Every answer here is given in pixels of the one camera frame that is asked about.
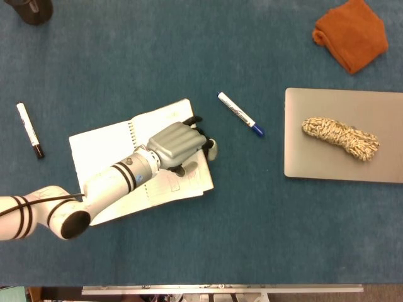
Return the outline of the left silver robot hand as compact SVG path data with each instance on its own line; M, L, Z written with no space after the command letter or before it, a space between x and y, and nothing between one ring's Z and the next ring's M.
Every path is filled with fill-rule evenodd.
M192 116L183 122L175 122L149 138L147 149L160 160L160 168L171 171L179 177L186 174L183 162L202 150L208 161L218 155L218 144L199 127L202 117Z

